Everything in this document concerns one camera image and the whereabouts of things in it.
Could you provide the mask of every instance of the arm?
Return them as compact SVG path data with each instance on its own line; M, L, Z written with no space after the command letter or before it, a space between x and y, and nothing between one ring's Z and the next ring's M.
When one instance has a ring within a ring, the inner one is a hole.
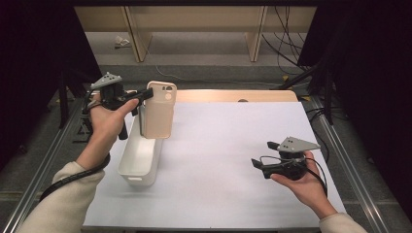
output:
M101 106L91 109L93 135L89 143L76 162L68 163L57 172L53 182L100 165L116 141L124 117L137 103L137 99L130 100L114 112ZM80 232L87 208L103 177L104 172L100 171L56 190L39 203L18 232Z
M305 156L306 158L314 159L311 151L306 151ZM316 163L310 159L307 159L306 161L307 167L319 175ZM327 200L322 185L310 173L306 173L306 175L298 181L289 180L278 174L272 174L270 178L273 181L288 187L301 203L313 210L320 219L322 232L365 232L364 229L354 222L348 215L337 213L329 200Z

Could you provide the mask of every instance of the phone case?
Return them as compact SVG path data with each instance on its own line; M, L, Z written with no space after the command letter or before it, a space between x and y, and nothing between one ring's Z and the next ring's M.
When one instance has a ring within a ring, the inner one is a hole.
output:
M153 89L154 97L145 100L144 105L139 108L141 133L148 139L169 138L172 132L177 86L173 83L151 81L148 88Z

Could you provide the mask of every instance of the white sleeve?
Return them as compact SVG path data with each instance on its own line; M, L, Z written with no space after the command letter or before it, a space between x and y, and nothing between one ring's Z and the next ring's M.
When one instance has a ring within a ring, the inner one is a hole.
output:
M322 218L319 221L323 233L365 233L366 231L350 216L343 213Z
M54 175L53 183L84 170L76 162L70 162ZM59 188L37 205L18 232L79 233L103 177L104 172L100 171Z

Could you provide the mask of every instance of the white tray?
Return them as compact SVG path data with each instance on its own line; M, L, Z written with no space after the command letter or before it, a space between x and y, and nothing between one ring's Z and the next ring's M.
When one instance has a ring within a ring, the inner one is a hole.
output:
M152 185L162 143L162 139L141 136L139 117L135 117L120 161L119 174L131 185Z

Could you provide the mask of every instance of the white tabletop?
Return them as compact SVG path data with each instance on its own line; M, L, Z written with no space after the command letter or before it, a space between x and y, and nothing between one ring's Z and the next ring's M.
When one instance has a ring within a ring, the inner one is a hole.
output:
M128 129L132 120L126 118ZM126 141L117 141L85 227L318 227L308 207L287 188L266 180L251 162L262 155L279 156L266 142L282 143L288 136L317 142L298 102L176 103L172 136L163 141L155 183L134 187L118 174ZM330 202L345 212L321 152L313 153L326 172Z

